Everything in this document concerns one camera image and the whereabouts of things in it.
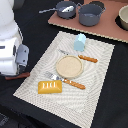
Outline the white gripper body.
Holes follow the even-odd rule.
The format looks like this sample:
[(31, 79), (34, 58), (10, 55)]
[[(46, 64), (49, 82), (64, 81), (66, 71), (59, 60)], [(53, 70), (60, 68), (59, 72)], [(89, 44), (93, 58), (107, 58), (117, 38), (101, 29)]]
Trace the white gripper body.
[(0, 75), (17, 76), (28, 62), (29, 48), (14, 37), (0, 41)]

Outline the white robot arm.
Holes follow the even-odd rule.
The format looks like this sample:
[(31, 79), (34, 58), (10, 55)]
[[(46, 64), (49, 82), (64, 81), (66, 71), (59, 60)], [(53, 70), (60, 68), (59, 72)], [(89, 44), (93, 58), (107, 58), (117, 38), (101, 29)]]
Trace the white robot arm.
[(14, 20), (11, 0), (0, 0), (0, 75), (20, 75), (28, 62), (29, 48)]

